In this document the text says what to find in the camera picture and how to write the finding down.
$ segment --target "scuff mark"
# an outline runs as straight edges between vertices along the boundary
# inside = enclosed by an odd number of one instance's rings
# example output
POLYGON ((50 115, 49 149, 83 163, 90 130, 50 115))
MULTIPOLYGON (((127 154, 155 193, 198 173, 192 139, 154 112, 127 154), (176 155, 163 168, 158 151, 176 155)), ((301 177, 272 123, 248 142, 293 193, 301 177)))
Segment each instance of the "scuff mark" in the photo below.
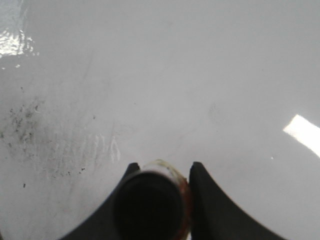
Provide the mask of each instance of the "scuff mark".
POLYGON ((208 116, 210 121, 213 124, 219 124, 219 114, 220 114, 220 109, 217 107, 217 105, 215 103, 212 103, 209 107, 209 111, 208 111, 208 116))
POLYGON ((86 158, 86 146, 87 146, 87 138, 85 137, 79 151, 79 157, 81 159, 86 158))
POLYGON ((111 162, 114 164, 116 161, 119 162, 121 158, 121 153, 118 148, 118 144, 116 141, 116 137, 112 136, 111 144, 109 146, 109 156, 111 158, 111 162))
POLYGON ((98 157, 98 146, 99 146, 99 137, 95 135, 93 155, 92 155, 93 159, 97 159, 98 157))
POLYGON ((91 65, 92 65, 93 60, 94 60, 94 55, 95 55, 95 52, 92 51, 91 54, 90 54, 90 56, 89 56, 88 63, 86 64, 86 68, 85 68, 85 70, 84 70, 84 73, 83 73, 83 75, 82 75, 83 81, 85 81, 85 80, 87 79, 87 77, 88 77, 88 74, 89 74, 89 72, 90 72, 91 65))
POLYGON ((169 157, 174 156, 174 155, 177 153, 177 151, 182 147, 182 145, 183 145, 183 143, 184 143, 184 141, 185 141, 185 138, 186 138, 188 135, 196 132, 198 128, 199 128, 199 126, 193 127, 193 128, 191 128, 189 131, 181 134, 181 135, 178 137, 178 139, 176 140, 176 145, 175 145, 173 151, 172 151, 170 154, 168 154, 166 157, 169 158, 169 157))
POLYGON ((106 137, 100 133, 100 138, 102 139, 102 153, 106 152, 106 137))

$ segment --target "cylindrical object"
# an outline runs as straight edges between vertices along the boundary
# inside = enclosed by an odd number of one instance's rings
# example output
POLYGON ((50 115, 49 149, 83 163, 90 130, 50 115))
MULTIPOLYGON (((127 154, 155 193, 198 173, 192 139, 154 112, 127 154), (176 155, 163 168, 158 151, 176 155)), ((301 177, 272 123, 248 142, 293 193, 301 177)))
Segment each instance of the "cylindrical object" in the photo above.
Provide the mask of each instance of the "cylindrical object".
POLYGON ((187 180, 157 160, 126 178, 114 196, 114 222, 124 240, 185 240, 191 221, 187 180))

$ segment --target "dark hole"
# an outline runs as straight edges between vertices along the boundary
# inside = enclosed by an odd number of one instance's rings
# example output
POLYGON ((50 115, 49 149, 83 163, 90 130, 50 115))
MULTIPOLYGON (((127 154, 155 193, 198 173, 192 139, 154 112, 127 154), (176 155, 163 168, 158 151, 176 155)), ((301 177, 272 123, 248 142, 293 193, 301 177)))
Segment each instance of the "dark hole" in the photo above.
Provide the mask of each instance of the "dark hole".
POLYGON ((182 222, 178 188, 157 174, 129 179, 115 197, 116 227, 124 240, 170 240, 182 222))

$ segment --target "floor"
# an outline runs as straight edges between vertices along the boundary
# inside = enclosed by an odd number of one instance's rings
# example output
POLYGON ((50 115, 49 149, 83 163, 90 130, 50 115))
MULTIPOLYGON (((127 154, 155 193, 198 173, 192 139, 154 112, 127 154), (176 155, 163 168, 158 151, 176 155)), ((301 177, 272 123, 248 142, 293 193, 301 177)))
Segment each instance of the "floor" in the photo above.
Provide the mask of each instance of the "floor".
POLYGON ((204 163, 247 213, 320 236, 320 3, 0 0, 0 231, 57 240, 131 162, 204 163))

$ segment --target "white floor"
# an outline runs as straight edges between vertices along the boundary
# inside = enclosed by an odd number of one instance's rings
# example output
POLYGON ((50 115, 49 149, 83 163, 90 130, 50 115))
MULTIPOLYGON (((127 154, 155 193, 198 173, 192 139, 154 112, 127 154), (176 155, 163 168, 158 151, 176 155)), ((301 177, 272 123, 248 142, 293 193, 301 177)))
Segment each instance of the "white floor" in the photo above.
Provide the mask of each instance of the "white floor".
POLYGON ((4 240, 56 240, 128 163, 155 159, 186 176, 200 161, 265 226, 319 239, 319 12, 311 0, 0 0, 4 240))

